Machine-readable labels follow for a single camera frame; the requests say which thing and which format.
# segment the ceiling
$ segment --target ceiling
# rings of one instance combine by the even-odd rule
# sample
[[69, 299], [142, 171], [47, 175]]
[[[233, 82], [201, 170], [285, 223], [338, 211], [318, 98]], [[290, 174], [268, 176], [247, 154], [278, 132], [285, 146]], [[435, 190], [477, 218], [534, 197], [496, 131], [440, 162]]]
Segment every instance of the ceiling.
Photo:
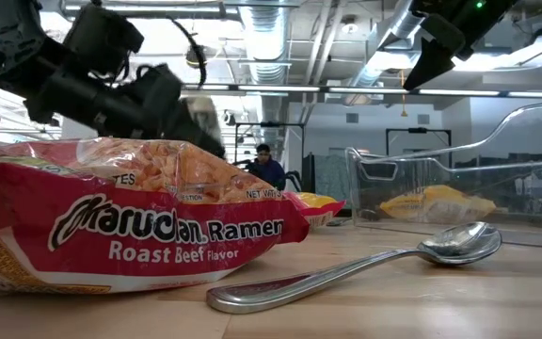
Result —
[[[243, 0], [242, 3], [256, 0]], [[286, 0], [287, 4], [293, 5], [294, 0]], [[47, 4], [41, 12], [41, 25], [50, 36], [57, 40], [63, 39], [64, 35], [72, 26], [72, 21], [67, 20], [60, 10], [55, 10], [50, 3], [57, 1], [45, 1]], [[149, 0], [134, 0], [133, 5], [151, 4]], [[177, 7], [177, 1], [157, 1], [156, 4]], [[239, 1], [227, 0], [226, 5], [236, 4]], [[287, 51], [284, 59], [278, 60], [287, 68], [287, 84], [306, 84], [305, 74], [309, 65], [309, 57], [312, 54], [313, 40], [319, 29], [320, 13], [323, 0], [300, 0], [297, 7], [290, 8], [289, 27], [287, 34]], [[355, 76], [366, 64], [368, 53], [368, 39], [374, 23], [389, 19], [392, 15], [396, 0], [384, 1], [348, 1], [343, 9], [343, 18], [354, 16], [355, 32], [346, 32], [342, 29], [336, 31], [334, 41], [331, 44], [329, 56], [331, 60], [326, 62], [320, 72], [320, 83], [327, 81], [340, 81], [347, 84], [348, 79]], [[531, 37], [537, 25], [542, 24], [542, 0], [520, 1], [500, 24], [496, 25], [485, 38], [485, 46], [492, 48], [500, 47], [503, 50], [516, 51], [524, 46]], [[323, 41], [328, 40], [328, 30], [333, 23], [330, 17], [327, 21], [326, 34]], [[167, 63], [185, 83], [197, 83], [199, 72], [190, 68], [184, 59], [188, 49], [188, 42], [183, 34], [169, 20], [159, 19], [131, 19], [131, 22], [145, 36], [145, 42], [137, 56], [132, 57], [132, 64], [143, 63], [157, 64]], [[252, 83], [250, 66], [256, 64], [248, 57], [247, 32], [242, 23], [238, 21], [219, 20], [192, 20], [181, 19], [179, 22], [190, 32], [197, 32], [195, 39], [198, 43], [209, 47], [207, 52], [209, 62], [207, 64], [207, 84], [214, 83]], [[378, 81], [384, 87], [400, 87], [402, 76], [407, 76], [408, 70], [384, 71]], [[529, 90], [542, 89], [542, 69], [535, 68], [528, 71], [516, 70], [515, 72], [456, 72], [451, 71], [432, 80], [424, 85], [430, 89], [515, 89]], [[290, 95], [286, 100], [300, 101], [300, 96]], [[245, 97], [239, 96], [214, 96], [217, 113], [221, 122], [222, 134], [228, 153], [233, 153], [235, 146], [235, 128], [228, 126], [225, 116], [234, 114], [238, 122], [259, 122], [262, 118], [261, 98], [256, 95]], [[42, 126], [31, 122], [26, 115], [22, 104], [22, 98], [0, 90], [0, 138], [11, 139], [11, 136], [20, 139], [55, 139], [61, 135], [58, 126]], [[400, 96], [385, 96], [380, 102], [374, 104], [392, 105], [401, 103]], [[428, 104], [440, 109], [441, 100], [438, 97], [416, 96], [407, 99], [409, 104]], [[254, 153], [253, 147], [258, 142], [274, 140], [277, 145], [281, 144], [281, 131], [262, 133], [258, 127], [248, 129], [242, 126], [239, 136], [246, 137], [240, 142], [240, 157], [248, 157], [244, 152]]]

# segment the yellow snack bag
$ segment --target yellow snack bag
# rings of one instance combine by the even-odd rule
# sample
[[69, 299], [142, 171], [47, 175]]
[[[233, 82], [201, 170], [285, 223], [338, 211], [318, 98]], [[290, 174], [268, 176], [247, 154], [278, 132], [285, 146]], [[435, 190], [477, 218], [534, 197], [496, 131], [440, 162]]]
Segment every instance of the yellow snack bag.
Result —
[[408, 221], [462, 223], [475, 221], [493, 210], [495, 203], [466, 194], [445, 185], [426, 186], [415, 192], [382, 202], [389, 216]]

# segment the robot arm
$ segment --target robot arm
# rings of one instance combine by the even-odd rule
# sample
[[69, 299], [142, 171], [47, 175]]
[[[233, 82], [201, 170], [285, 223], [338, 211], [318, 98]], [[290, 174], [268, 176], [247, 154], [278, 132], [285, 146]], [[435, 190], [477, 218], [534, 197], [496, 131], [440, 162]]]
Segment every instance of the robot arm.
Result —
[[0, 0], [0, 89], [24, 97], [32, 121], [49, 123], [57, 112], [103, 137], [180, 139], [224, 155], [189, 118], [183, 83], [166, 64], [111, 86], [144, 40], [129, 21], [87, 4], [58, 43], [40, 27], [39, 10], [38, 0]]

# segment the dark jacket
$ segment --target dark jacket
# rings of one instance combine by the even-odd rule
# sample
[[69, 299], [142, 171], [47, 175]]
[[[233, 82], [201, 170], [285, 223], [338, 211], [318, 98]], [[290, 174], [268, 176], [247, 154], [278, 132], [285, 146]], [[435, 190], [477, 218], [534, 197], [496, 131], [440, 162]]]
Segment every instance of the dark jacket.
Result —
[[265, 164], [260, 164], [258, 159], [254, 160], [253, 168], [257, 171], [257, 176], [278, 189], [285, 187], [285, 175], [283, 167], [279, 162], [269, 159]]

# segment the spoon handle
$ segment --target spoon handle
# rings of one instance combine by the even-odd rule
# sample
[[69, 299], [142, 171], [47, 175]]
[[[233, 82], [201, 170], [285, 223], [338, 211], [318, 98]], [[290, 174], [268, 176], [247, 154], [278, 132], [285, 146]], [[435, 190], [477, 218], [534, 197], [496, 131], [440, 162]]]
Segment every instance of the spoon handle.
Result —
[[389, 250], [293, 277], [217, 287], [208, 290], [206, 302], [218, 311], [236, 315], [264, 311], [311, 295], [367, 268], [420, 253], [419, 250]]

